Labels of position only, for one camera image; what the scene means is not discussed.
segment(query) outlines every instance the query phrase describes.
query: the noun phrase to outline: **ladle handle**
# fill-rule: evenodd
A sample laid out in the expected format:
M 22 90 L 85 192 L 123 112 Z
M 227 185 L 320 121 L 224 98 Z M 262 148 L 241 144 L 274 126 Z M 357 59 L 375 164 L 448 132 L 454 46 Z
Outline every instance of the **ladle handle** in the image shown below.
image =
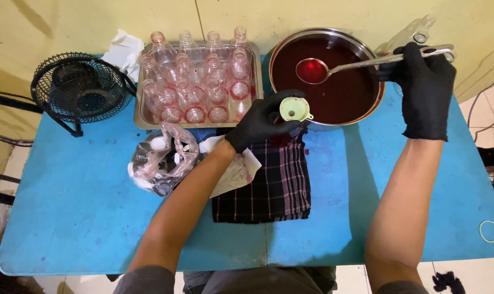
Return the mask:
M 445 44 L 445 45 L 423 47 L 423 48 L 420 48 L 420 51 L 421 51 L 421 56 L 423 58 L 433 56 L 433 55 L 438 55 L 438 54 L 449 53 L 450 56 L 446 56 L 446 57 L 447 57 L 447 60 L 451 59 L 449 61 L 452 62 L 456 58 L 456 54 L 453 52 L 453 49 L 454 49 L 454 45 Z M 403 54 L 394 54 L 394 55 L 388 55 L 388 56 L 384 56 L 384 57 L 369 59 L 369 60 L 365 60 L 365 61 L 361 61 L 361 62 L 339 65 L 339 66 L 336 66 L 334 69 L 330 70 L 329 75 L 331 73 L 334 73 L 334 72 L 339 72 L 339 71 L 344 71 L 344 70 L 349 70 L 349 69 L 364 68 L 366 66 L 378 65 L 378 64 L 389 63 L 389 62 L 396 62 L 396 61 L 401 61 L 401 60 L 403 60 Z

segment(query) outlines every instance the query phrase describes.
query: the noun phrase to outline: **pot rim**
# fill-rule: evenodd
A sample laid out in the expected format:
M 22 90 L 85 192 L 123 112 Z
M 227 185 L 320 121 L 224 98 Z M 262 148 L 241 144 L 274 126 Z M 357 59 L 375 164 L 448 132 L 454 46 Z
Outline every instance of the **pot rim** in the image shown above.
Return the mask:
M 306 28 L 302 30 L 298 30 L 289 36 L 285 37 L 280 43 L 276 45 L 274 48 L 273 53 L 270 56 L 270 63 L 269 63 L 269 79 L 270 79 L 270 86 L 273 89 L 273 91 L 276 93 L 276 87 L 274 86 L 274 81 L 273 81 L 273 64 L 274 60 L 276 59 L 276 56 L 278 55 L 278 52 L 289 42 L 303 36 L 307 35 L 312 35 L 314 33 L 326 33 L 328 35 L 333 35 L 333 36 L 338 36 L 341 37 L 352 44 L 356 45 L 361 49 L 361 51 L 369 57 L 369 59 L 376 58 L 376 55 L 370 48 L 367 46 L 367 44 L 363 43 L 360 39 L 357 37 L 354 37 L 352 34 L 346 33 L 344 31 L 334 29 L 334 28 L 327 28 L 327 27 L 315 27 L 315 28 Z M 380 105 L 381 100 L 383 98 L 383 95 L 385 94 L 385 82 L 378 82 L 378 94 L 377 97 L 374 101 L 374 104 L 367 110 L 365 114 L 363 114 L 361 117 L 358 117 L 357 119 L 354 119 L 349 122 L 344 122 L 342 124 L 324 124 L 322 122 L 314 121 L 307 119 L 307 121 L 314 123 L 314 124 L 322 124 L 322 125 L 331 125 L 331 126 L 341 126 L 341 125 L 349 125 L 349 124 L 355 124 L 359 121 L 361 121 L 364 118 L 367 118 L 370 114 L 372 114 L 376 108 Z

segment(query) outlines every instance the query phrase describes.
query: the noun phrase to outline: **person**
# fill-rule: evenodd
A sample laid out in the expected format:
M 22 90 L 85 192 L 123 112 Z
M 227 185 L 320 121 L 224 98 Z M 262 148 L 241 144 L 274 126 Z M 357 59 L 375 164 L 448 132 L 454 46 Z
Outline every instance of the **person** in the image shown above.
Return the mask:
M 417 44 L 394 54 L 404 60 L 382 64 L 379 81 L 393 81 L 403 90 L 402 114 L 407 143 L 395 164 L 368 230 L 365 265 L 373 293 L 427 293 L 417 265 L 428 222 L 428 208 L 441 151 L 447 141 L 447 117 L 455 68 L 443 55 L 423 59 Z M 298 121 L 272 124 L 286 97 L 305 97 L 297 90 L 280 91 L 256 100 L 245 117 L 208 157 L 167 197 L 146 229 L 127 273 L 114 293 L 173 293 L 178 258 L 218 180 L 237 153 L 251 143 L 287 133 Z M 204 282 L 189 284 L 185 293 L 326 293 L 306 268 L 264 267 L 201 272 Z

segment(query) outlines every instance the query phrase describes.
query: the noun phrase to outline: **table surface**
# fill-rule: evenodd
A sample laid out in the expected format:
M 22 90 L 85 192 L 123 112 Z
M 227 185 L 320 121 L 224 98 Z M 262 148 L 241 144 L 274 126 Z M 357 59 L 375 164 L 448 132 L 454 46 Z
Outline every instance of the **table surface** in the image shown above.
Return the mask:
M 74 138 L 44 114 L 0 246 L 7 275 L 124 272 L 163 200 L 136 187 L 127 164 L 147 135 L 134 101 L 84 124 Z M 178 271 L 364 262 L 365 232 L 406 138 L 401 97 L 387 84 L 367 119 L 303 136 L 311 184 L 309 219 L 214 223 L 211 201 L 182 250 Z M 193 129 L 198 141 L 213 129 Z M 448 139 L 434 186 L 422 261 L 494 257 L 479 224 L 494 222 L 494 191 L 453 98 Z M 494 225 L 483 233 L 494 239 Z

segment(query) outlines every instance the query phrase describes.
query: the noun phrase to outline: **hand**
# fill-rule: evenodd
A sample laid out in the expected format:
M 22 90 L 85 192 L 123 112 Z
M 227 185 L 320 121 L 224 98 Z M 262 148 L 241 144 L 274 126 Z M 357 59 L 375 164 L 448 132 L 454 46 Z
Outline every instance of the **hand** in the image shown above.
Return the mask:
M 447 141 L 447 118 L 456 69 L 443 54 L 421 57 L 421 46 L 410 42 L 394 50 L 403 53 L 397 63 L 381 64 L 380 82 L 398 83 L 403 90 L 402 112 L 411 139 Z
M 252 103 L 251 108 L 238 125 L 225 135 L 225 139 L 229 141 L 237 153 L 242 153 L 250 144 L 288 133 L 300 126 L 301 121 L 299 120 L 274 124 L 269 119 L 271 112 L 279 112 L 280 103 L 287 97 L 305 98 L 305 93 L 298 90 L 285 90 L 266 99 L 256 99 Z

